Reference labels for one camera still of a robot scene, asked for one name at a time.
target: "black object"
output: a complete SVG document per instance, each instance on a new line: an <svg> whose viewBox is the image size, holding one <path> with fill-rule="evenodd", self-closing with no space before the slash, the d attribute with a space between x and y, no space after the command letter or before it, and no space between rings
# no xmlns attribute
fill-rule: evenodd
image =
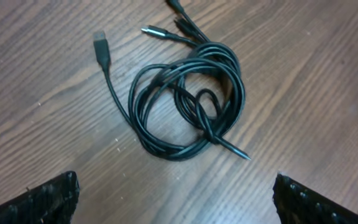
<svg viewBox="0 0 358 224"><path fill-rule="evenodd" d="M273 190L282 224L358 224L358 215L287 176L278 174Z"/></svg>
<svg viewBox="0 0 358 224"><path fill-rule="evenodd" d="M0 223L69 224L80 187L69 171L0 205Z"/></svg>
<svg viewBox="0 0 358 224"><path fill-rule="evenodd" d="M153 37L173 40L189 45L193 50L186 59L171 64L155 64L143 68L134 78L128 97L128 114L121 105L110 79L110 55L104 32L94 35L96 58L100 64L109 90L119 111L139 137L143 147L152 155L169 161L183 161L200 153L209 143L220 144L243 159L250 157L226 141L223 136L239 119L245 105L246 92L241 80L241 69L235 53L227 46L210 41L189 18L179 1L169 0L168 4L179 13L175 20L178 28L189 38L180 37L155 26L146 26L142 31ZM159 70L150 85L135 96L139 79L151 70ZM185 80L189 73L202 73L216 78L225 89L224 105L219 105L213 91L202 89L196 96L186 90ZM165 90L173 93L175 105L182 117L195 128L204 132L203 137L189 146L165 142L147 130L150 109ZM207 95L216 110L216 117L209 117L201 106L200 98Z"/></svg>

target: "wooden surface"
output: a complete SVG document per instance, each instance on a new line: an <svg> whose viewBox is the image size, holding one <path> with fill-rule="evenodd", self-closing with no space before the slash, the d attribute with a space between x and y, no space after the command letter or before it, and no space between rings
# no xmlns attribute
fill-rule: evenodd
<svg viewBox="0 0 358 224"><path fill-rule="evenodd" d="M253 160L211 146L189 161L162 161L118 112L92 33L106 32L113 85L126 105L143 66L190 51L140 33L144 24L177 32L162 0L5 0L0 203L74 170L81 193L73 223L279 223L272 186L280 171L358 213L358 0L183 5L241 61L247 102L226 139ZM194 89L213 86L193 81ZM169 93L150 129L171 142L195 133Z"/></svg>

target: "wood grain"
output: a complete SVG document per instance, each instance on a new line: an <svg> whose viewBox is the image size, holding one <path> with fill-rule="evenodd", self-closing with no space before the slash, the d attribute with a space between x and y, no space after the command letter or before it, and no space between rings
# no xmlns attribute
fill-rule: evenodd
<svg viewBox="0 0 358 224"><path fill-rule="evenodd" d="M358 213L358 0L182 2L241 61L246 108L226 139L253 160L211 146L162 161L118 112L92 33L106 32L126 103L142 67L190 51L140 33L144 24L177 32L163 1L2 0L0 203L74 170L73 223L279 223L272 186L283 172ZM192 90L214 87L192 80ZM169 94L150 129L171 142L195 133Z"/></svg>

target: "black cable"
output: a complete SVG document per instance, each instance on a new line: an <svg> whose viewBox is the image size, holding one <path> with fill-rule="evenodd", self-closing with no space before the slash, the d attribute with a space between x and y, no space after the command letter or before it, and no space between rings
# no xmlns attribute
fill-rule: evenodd
<svg viewBox="0 0 358 224"><path fill-rule="evenodd" d="M244 159L250 159L245 152L223 139L223 136L239 119L246 100L244 84L241 81L240 64L236 55L224 44L211 42L189 18L178 1L169 1L169 4L182 16L175 20L175 24L190 39L154 26L143 27L142 31L159 39L186 43L193 50L185 59L171 64L155 64L143 68L134 78L129 90L128 114L122 107L112 87L109 72L110 54L104 32L97 32L94 35L96 58L103 69L109 90L119 111L132 126L143 147L154 156L169 161L183 161L194 157L205 149L209 143L213 143L224 146ZM135 90L141 76L155 69L159 69L159 72L150 85L135 96ZM229 97L224 102L224 106L220 107L218 98L209 89L202 89L196 96L190 94L185 86L186 76L189 73L202 73L212 76L217 78L222 86L224 86L225 81L229 81L232 88ZM167 89L172 90L175 105L182 117L194 127L204 131L203 138L189 146L179 146L165 142L147 130L147 118L150 109L162 92ZM204 94L209 95L211 98L216 110L215 118L207 116L200 104L200 98Z"/></svg>

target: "usb connector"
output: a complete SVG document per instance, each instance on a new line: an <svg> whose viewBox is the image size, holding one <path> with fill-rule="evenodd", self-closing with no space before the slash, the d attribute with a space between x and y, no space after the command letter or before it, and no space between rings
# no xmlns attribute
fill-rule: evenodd
<svg viewBox="0 0 358 224"><path fill-rule="evenodd" d="M110 50L109 43L103 31L97 31L93 34L93 46L96 53L96 60L102 67L103 72L108 73L111 64Z"/></svg>

